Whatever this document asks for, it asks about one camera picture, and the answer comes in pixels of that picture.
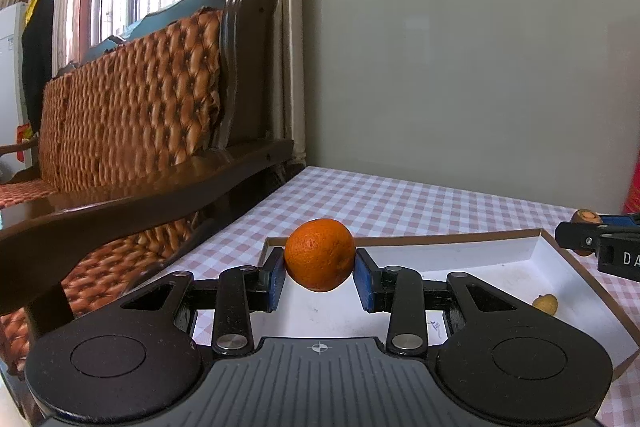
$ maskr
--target pink checkered tablecloth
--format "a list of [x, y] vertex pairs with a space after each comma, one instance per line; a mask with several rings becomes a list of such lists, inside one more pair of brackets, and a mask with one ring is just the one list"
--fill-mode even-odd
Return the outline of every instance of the pink checkered tablecloth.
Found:
[[[344, 223], [354, 236], [435, 235], [542, 228], [553, 234], [573, 209], [356, 172], [308, 167], [284, 187], [171, 266], [196, 279], [229, 267], [257, 264], [267, 237], [286, 237], [318, 217]], [[578, 257], [640, 325], [640, 283], [603, 275], [593, 256]], [[200, 343], [210, 339], [196, 327]], [[607, 427], [640, 425], [640, 360], [610, 388], [598, 418]]]

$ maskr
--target small potato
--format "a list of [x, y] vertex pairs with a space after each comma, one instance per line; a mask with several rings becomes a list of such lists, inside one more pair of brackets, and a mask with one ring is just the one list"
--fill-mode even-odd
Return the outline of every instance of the small potato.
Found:
[[548, 293], [546, 295], [540, 295], [531, 304], [534, 308], [538, 308], [551, 316], [555, 315], [558, 311], [558, 299], [555, 296]]

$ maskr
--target brown tufted cushion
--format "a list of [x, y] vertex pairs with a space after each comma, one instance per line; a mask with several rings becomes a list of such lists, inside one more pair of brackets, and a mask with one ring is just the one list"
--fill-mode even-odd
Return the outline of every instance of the brown tufted cushion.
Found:
[[[40, 133], [43, 183], [60, 192], [118, 185], [205, 148], [220, 113], [221, 17], [220, 10], [202, 9], [51, 80]], [[113, 241], [84, 257], [63, 281], [74, 313], [116, 299], [146, 266], [170, 257], [190, 236], [192, 220]], [[21, 373], [29, 349], [24, 312], [0, 323], [0, 356], [10, 372]]]
[[60, 187], [58, 158], [65, 128], [66, 102], [70, 76], [50, 80], [44, 88], [42, 123], [38, 140], [40, 175], [52, 187]]
[[55, 192], [55, 188], [44, 180], [32, 180], [23, 183], [7, 183], [0, 185], [0, 208], [36, 200]]
[[203, 9], [50, 82], [69, 85], [56, 90], [66, 88], [64, 129], [50, 147], [58, 171], [47, 165], [43, 178], [61, 192], [116, 185], [206, 147], [220, 113], [221, 16]]

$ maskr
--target wooden chair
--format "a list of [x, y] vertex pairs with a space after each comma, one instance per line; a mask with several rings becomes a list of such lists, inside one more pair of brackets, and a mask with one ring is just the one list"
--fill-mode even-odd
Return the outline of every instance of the wooden chair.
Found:
[[0, 185], [0, 373], [32, 421], [29, 342], [175, 262], [220, 201], [244, 187], [257, 203], [260, 174], [290, 158], [290, 140], [266, 139], [274, 3], [150, 14], [47, 84], [37, 140], [0, 148], [39, 149]]

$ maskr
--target white tray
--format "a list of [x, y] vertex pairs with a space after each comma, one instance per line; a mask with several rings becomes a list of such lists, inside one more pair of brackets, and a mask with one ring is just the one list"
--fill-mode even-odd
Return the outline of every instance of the white tray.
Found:
[[[285, 241], [267, 239], [261, 261]], [[466, 271], [528, 303], [538, 295], [555, 295], [556, 317], [604, 346], [614, 378], [640, 353], [640, 330], [580, 262], [543, 230], [356, 238], [356, 244], [366, 248], [378, 266], [413, 268], [424, 279], [444, 281], [451, 271]], [[427, 317], [430, 344], [441, 344], [446, 340], [442, 312], [427, 312]], [[351, 277], [335, 290], [315, 293], [287, 276], [278, 309], [252, 314], [256, 343], [263, 336], [377, 336], [384, 342], [388, 322], [389, 314], [362, 309]]]

